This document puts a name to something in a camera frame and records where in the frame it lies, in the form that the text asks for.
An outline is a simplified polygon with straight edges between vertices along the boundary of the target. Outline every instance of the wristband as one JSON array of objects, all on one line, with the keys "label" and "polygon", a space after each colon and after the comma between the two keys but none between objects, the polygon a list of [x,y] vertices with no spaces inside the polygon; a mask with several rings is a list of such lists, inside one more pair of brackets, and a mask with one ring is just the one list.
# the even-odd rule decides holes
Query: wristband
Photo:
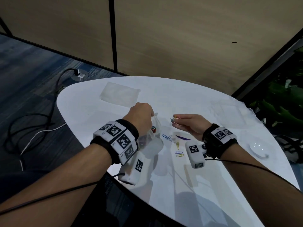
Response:
[{"label": "wristband", "polygon": [[138,150],[136,140],[139,137],[136,127],[124,120],[107,122],[94,132],[91,144],[104,147],[112,158],[112,164],[125,164]]},{"label": "wristband", "polygon": [[202,141],[207,149],[206,155],[213,159],[216,157],[219,159],[226,149],[231,145],[238,143],[235,134],[215,123],[205,130]]}]

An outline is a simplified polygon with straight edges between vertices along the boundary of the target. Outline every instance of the purple object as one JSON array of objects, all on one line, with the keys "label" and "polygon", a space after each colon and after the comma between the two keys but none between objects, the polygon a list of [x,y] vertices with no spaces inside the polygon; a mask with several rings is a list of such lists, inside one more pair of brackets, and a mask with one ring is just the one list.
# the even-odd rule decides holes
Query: purple object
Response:
[{"label": "purple object", "polygon": [[180,138],[180,139],[183,139],[183,140],[190,140],[190,139],[187,139],[187,138],[184,138],[184,137],[181,137],[181,136],[178,136],[178,135],[176,135],[178,138]]}]

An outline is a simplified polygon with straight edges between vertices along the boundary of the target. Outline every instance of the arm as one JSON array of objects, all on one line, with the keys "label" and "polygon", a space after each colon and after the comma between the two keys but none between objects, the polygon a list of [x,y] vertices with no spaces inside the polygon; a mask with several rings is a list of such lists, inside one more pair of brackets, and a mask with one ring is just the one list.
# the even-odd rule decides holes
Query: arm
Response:
[{"label": "arm", "polygon": [[[147,103],[137,103],[123,118],[144,135],[152,127],[153,110]],[[76,156],[0,204],[0,210],[101,179],[112,159],[107,150],[91,144]],[[0,216],[2,226],[70,226],[95,186],[53,197]]]},{"label": "arm", "polygon": [[[191,133],[199,141],[211,126],[201,115],[174,115],[174,127]],[[260,162],[240,145],[230,146],[221,160],[250,163],[263,168]],[[277,176],[251,166],[223,162],[248,203],[265,226],[301,226],[303,223],[303,195]]]}]

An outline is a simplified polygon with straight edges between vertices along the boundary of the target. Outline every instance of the forearm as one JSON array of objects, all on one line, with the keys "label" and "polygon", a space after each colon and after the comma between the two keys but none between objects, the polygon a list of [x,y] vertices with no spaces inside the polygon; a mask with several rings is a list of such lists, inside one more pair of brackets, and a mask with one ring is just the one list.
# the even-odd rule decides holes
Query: forearm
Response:
[{"label": "forearm", "polygon": [[[0,204],[0,210],[101,179],[112,163],[103,147],[92,144]],[[70,226],[95,186],[85,187],[0,216],[2,226]]]},{"label": "forearm", "polygon": [[[230,146],[221,160],[264,167],[237,144]],[[302,225],[303,195],[299,191],[262,169],[227,162],[223,164],[265,226]]]}]

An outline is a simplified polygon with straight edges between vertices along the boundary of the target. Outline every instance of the beige wall panel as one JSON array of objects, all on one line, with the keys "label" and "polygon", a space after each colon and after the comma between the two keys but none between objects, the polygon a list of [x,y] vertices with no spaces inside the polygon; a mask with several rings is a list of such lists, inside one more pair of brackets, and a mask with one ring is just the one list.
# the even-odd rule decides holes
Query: beige wall panel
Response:
[{"label": "beige wall panel", "polygon": [[0,26],[0,32],[5,33],[4,29]]},{"label": "beige wall panel", "polygon": [[118,71],[231,95],[302,29],[302,6],[303,0],[115,0]]},{"label": "beige wall panel", "polygon": [[15,37],[114,68],[108,0],[0,0]]}]

